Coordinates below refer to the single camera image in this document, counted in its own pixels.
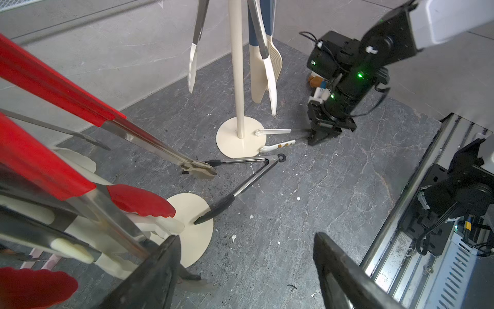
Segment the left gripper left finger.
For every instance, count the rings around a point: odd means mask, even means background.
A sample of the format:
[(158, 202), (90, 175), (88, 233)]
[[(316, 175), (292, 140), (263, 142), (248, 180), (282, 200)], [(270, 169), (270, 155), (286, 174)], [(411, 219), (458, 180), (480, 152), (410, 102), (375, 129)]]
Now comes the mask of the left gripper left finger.
[(180, 260), (180, 237), (170, 236), (96, 307), (170, 308)]

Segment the red sleeved steel tongs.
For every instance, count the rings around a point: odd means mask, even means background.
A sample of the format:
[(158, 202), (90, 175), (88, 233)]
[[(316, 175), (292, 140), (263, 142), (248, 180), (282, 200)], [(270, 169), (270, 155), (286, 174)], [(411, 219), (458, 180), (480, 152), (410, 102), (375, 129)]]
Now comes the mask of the red sleeved steel tongs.
[(158, 248), (94, 183), (5, 115), (1, 115), (1, 163), (69, 203), (133, 256), (144, 260)]

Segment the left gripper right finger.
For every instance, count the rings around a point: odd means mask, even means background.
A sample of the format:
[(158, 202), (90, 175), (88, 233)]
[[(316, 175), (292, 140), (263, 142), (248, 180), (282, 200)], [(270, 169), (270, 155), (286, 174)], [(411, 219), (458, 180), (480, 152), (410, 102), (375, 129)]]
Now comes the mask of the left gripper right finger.
[(402, 308), (326, 233), (315, 234), (313, 260), (326, 308)]

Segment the blue handled cream tongs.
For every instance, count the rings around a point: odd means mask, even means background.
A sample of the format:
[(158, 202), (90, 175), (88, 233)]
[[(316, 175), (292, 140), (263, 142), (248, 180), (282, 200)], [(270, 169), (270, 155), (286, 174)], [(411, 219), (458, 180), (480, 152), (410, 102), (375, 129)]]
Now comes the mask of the blue handled cream tongs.
[(252, 100), (259, 104), (265, 91), (274, 91), (283, 59), (274, 45), (275, 1), (248, 1)]

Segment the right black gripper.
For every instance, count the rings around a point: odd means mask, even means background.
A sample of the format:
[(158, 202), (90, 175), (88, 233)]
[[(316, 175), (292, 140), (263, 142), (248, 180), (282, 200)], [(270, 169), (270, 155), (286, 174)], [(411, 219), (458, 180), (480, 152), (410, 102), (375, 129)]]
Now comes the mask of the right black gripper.
[(315, 146), (323, 141), (337, 138), (343, 130), (354, 132), (357, 129), (352, 118), (344, 121), (325, 114), (324, 105), (317, 101), (309, 101), (307, 115), (311, 122), (311, 131), (307, 138), (307, 144)]

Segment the black steel tongs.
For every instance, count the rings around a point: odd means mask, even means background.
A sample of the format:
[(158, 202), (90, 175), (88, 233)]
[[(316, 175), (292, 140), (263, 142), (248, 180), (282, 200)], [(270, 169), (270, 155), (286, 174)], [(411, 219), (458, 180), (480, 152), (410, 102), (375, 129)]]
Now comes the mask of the black steel tongs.
[(241, 183), (238, 187), (234, 189), (233, 192), (225, 196), (216, 206), (210, 211), (206, 212), (194, 221), (194, 225), (203, 224), (216, 216), (219, 216), (222, 212), (227, 210), (235, 201), (235, 199), (243, 192), (245, 192), (249, 187), (261, 179), (267, 172), (274, 168), (278, 163), (283, 163), (287, 159), (285, 154), (279, 153), (275, 155), (267, 155), (261, 157), (246, 157), (246, 158), (236, 158), (236, 159), (225, 159), (225, 160), (208, 160), (208, 163), (212, 167), (217, 167), (227, 164), (247, 164), (262, 162), (263, 166), (254, 172), (247, 180)]

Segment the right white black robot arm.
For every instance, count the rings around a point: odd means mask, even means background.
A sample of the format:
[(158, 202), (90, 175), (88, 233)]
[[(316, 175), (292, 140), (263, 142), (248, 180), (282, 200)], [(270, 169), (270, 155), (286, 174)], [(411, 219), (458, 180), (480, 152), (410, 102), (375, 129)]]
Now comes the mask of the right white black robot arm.
[(316, 38), (307, 67), (329, 83), (329, 98), (310, 100), (310, 146), (357, 129), (353, 112), (370, 90), (390, 89), (388, 65), (493, 21), (493, 1), (407, 1), (385, 14), (361, 40), (335, 31)]

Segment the cream utensil stand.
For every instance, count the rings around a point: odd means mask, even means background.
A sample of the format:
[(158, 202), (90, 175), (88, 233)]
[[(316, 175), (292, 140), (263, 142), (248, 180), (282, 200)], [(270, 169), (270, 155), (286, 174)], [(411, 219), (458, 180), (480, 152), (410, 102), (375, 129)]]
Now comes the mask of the cream utensil stand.
[(235, 117), (224, 122), (218, 129), (216, 144), (222, 154), (229, 158), (254, 157), (266, 145), (266, 137), (256, 137), (255, 131), (263, 125), (244, 115), (243, 32), (242, 5), (229, 1), (230, 38), (232, 44), (232, 68), (234, 81)]
[(214, 231), (214, 221), (196, 225), (200, 216), (210, 211), (208, 203), (200, 196), (192, 193), (180, 193), (171, 196), (167, 201), (175, 208), (174, 219), (184, 224), (179, 233), (181, 240), (181, 265), (188, 268), (195, 264), (208, 248)]

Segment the slim white tongs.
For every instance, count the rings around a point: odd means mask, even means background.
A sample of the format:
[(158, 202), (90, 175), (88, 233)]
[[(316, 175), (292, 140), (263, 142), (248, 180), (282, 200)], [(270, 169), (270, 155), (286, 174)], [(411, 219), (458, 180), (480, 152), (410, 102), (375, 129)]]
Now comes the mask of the slim white tongs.
[(255, 131), (256, 137), (266, 137), (266, 145), (259, 149), (260, 153), (270, 153), (275, 150), (295, 145), (310, 130), (308, 129), (259, 129)]

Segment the red handled steel tongs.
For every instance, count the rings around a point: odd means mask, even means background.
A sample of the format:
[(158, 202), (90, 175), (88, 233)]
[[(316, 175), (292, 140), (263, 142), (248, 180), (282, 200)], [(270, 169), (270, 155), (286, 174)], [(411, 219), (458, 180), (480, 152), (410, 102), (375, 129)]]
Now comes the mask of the red handled steel tongs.
[(13, 41), (1, 36), (1, 78), (94, 126), (127, 140), (200, 179), (212, 179), (216, 170), (172, 149), (127, 120), (126, 116), (88, 93)]

